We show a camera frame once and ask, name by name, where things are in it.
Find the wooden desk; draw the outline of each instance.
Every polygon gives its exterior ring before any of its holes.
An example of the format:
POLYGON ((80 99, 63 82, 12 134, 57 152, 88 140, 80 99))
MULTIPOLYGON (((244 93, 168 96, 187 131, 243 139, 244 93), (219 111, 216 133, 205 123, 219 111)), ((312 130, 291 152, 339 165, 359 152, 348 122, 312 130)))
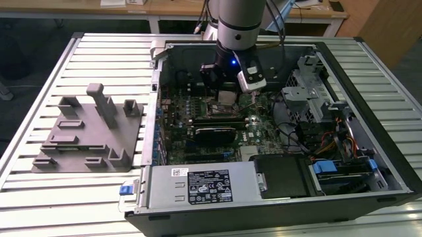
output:
MULTIPOLYGON (((100 0, 0 0, 2 18, 148 20, 159 33, 159 20, 197 20, 204 0, 148 0, 145 5, 100 8, 100 0)), ((287 23, 328 24, 323 36, 332 37, 348 17, 346 12, 292 9, 287 23)))
POLYGON ((13 13, 69 13, 69 14, 147 14, 151 0, 145 5, 127 4, 123 8, 101 8, 100 0, 0 0, 0 12, 13 13))
MULTIPOLYGON (((156 24, 159 20, 197 20, 201 12, 204 0, 152 0, 149 15, 155 19, 149 20, 149 24, 156 24)), ((328 10, 319 10, 315 7, 307 7, 302 10, 291 9, 287 23, 311 23, 327 24, 324 37, 334 37, 344 19, 348 18, 346 12, 332 11, 328 0, 323 0, 322 6, 328 10)))

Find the wooden cabinet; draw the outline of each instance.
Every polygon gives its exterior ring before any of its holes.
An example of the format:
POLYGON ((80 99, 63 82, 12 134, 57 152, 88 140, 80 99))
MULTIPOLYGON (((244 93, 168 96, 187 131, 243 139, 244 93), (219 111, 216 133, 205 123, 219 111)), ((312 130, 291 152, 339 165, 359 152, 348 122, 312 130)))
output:
POLYGON ((338 37, 363 38, 392 68, 422 34, 420 0, 340 0, 350 18, 338 37))

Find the sticker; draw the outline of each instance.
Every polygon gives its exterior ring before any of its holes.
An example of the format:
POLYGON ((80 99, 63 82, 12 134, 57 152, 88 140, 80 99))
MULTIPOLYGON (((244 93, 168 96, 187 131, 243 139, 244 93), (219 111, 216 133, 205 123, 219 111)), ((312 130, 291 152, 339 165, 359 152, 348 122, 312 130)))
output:
POLYGON ((191 205, 232 201, 228 170, 188 172, 191 205))
POLYGON ((249 68, 247 68, 247 70, 248 70, 248 74, 255 74, 257 72, 256 67, 249 67, 249 68))
POLYGON ((187 176, 188 172, 189 172, 188 168, 171 169, 171 176, 187 176))
POLYGON ((141 14, 145 14, 147 12, 145 11, 127 11, 127 13, 141 13, 141 14))

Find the silver cylinder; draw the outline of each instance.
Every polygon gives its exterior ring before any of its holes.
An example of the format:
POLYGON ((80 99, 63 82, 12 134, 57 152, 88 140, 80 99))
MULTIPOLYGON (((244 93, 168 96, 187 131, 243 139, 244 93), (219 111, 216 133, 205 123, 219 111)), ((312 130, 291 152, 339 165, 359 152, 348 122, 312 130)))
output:
POLYGON ((209 0, 208 3, 209 13, 215 20, 219 18, 219 0, 209 0))
POLYGON ((232 50, 253 46, 266 0, 219 1, 217 40, 232 50))
POLYGON ((224 24, 217 24, 217 40, 221 45, 232 50, 244 50, 253 46, 259 34, 259 27, 249 31, 237 31, 224 24))

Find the warning label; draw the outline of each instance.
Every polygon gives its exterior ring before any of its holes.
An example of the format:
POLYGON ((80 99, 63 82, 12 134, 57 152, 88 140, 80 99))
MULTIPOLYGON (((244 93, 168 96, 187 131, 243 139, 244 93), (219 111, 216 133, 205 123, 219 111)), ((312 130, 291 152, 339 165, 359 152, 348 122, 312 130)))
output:
POLYGON ((188 202, 192 205, 232 201, 228 170, 187 173, 188 202))

